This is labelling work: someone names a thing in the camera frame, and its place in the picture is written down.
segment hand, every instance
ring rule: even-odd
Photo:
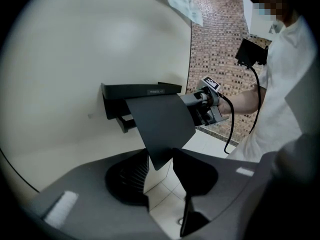
[[[231,107],[223,98],[219,98],[218,109],[222,115],[231,114]]]

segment brown tiled wall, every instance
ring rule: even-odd
[[[199,80],[211,76],[221,84],[220,92],[237,95],[253,87],[256,79],[251,70],[237,64],[235,59],[242,39],[261,47],[270,41],[251,36],[244,17],[243,0],[196,0],[202,11],[203,27],[192,24],[191,58],[187,92],[193,92]],[[261,67],[255,65],[259,75]],[[236,115],[232,139],[240,142],[255,120],[256,114]],[[228,137],[231,120],[207,126],[207,129]]]

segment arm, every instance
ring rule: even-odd
[[[260,87],[261,105],[264,102],[266,91],[267,90],[265,88]],[[253,89],[244,91],[236,96],[228,97],[228,99],[231,101],[233,105],[235,114],[241,114],[241,115],[252,114],[258,110],[258,102],[259,102],[258,86],[254,85]],[[218,108],[221,114],[231,113],[230,106],[222,98],[219,99]]]

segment black cable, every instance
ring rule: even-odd
[[[220,92],[218,92],[219,97],[221,97],[222,99],[224,99],[230,106],[231,108],[231,129],[230,129],[230,135],[228,140],[226,141],[226,144],[224,146],[224,152],[228,155],[230,155],[230,153],[227,152],[227,146],[229,145],[229,142],[231,140],[232,137],[232,133],[234,132],[234,125],[235,125],[235,110],[234,110],[234,105],[231,103],[231,101],[224,96],[223,94],[221,94]]]
[[[260,92],[260,83],[259,83],[259,78],[258,78],[258,75],[256,73],[256,71],[254,70],[253,67],[250,67],[250,69],[252,70],[252,72],[254,73],[254,76],[255,76],[255,79],[256,79],[256,85],[257,85],[257,88],[258,88],[258,111],[256,113],[256,116],[255,116],[255,119],[254,119],[254,123],[253,123],[253,126],[249,132],[249,134],[252,132],[252,130],[255,128],[256,126],[256,122],[258,120],[258,115],[259,115],[259,112],[260,112],[260,107],[261,107],[261,92]]]
[[[255,79],[256,79],[256,85],[257,85],[257,88],[258,88],[258,111],[256,113],[256,116],[255,116],[255,120],[254,120],[254,123],[253,123],[253,126],[250,130],[250,133],[252,132],[252,130],[255,128],[256,126],[256,122],[258,120],[258,115],[259,115],[259,111],[260,111],[260,107],[261,107],[261,92],[260,92],[260,83],[259,83],[259,78],[258,78],[258,75],[257,75],[257,72],[255,71],[255,69],[253,67],[250,67],[250,69],[252,70],[252,72],[254,73],[254,76],[255,76]],[[230,153],[227,152],[227,147],[229,145],[229,142],[231,140],[231,137],[232,137],[232,134],[234,132],[234,125],[235,125],[235,110],[234,110],[234,106],[233,104],[231,103],[231,101],[226,97],[224,96],[223,94],[219,93],[218,92],[218,95],[219,97],[221,97],[222,99],[224,99],[230,106],[231,108],[231,129],[230,129],[230,135],[229,135],[229,138],[224,146],[224,152],[228,155],[230,155]]]
[[[39,191],[37,189],[35,189],[28,181],[26,181],[20,174],[19,172],[17,172],[17,170],[13,167],[13,165],[9,162],[9,160],[7,159],[7,157],[5,156],[5,154],[2,152],[1,148],[0,148],[0,152],[3,155],[4,159],[7,161],[7,163],[11,166],[11,168],[15,171],[15,173],[30,187],[32,188],[35,192],[39,193]]]

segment person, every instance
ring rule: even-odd
[[[302,134],[285,98],[317,54],[317,46],[308,24],[286,0],[258,2],[264,3],[264,8],[282,21],[285,29],[269,46],[266,65],[258,77],[261,108],[256,125],[227,157],[250,162],[259,162],[263,154],[279,150]],[[255,84],[252,90],[228,98],[235,114],[254,113],[258,109],[258,86]],[[230,106],[222,98],[218,108],[222,114],[231,113]]]

